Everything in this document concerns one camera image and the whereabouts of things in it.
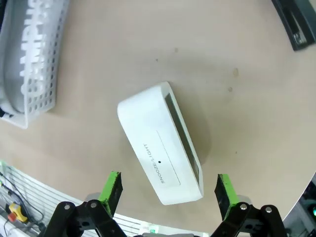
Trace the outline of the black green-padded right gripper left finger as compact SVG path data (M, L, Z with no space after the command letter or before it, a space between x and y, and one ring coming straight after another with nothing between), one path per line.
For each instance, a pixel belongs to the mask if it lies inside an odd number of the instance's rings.
M114 220L122 191L121 173L112 171L99 198L84 201L81 205L60 202L44 236L81 237L85 231L94 230L99 237L125 237L126 234Z

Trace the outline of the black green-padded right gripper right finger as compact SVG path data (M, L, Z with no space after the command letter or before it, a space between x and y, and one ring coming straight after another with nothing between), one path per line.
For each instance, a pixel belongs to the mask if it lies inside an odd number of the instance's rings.
M251 237L287 236L277 207L269 204L257 209L240 201L228 174L218 174L214 192L222 222L212 237L236 237L239 233L248 233Z

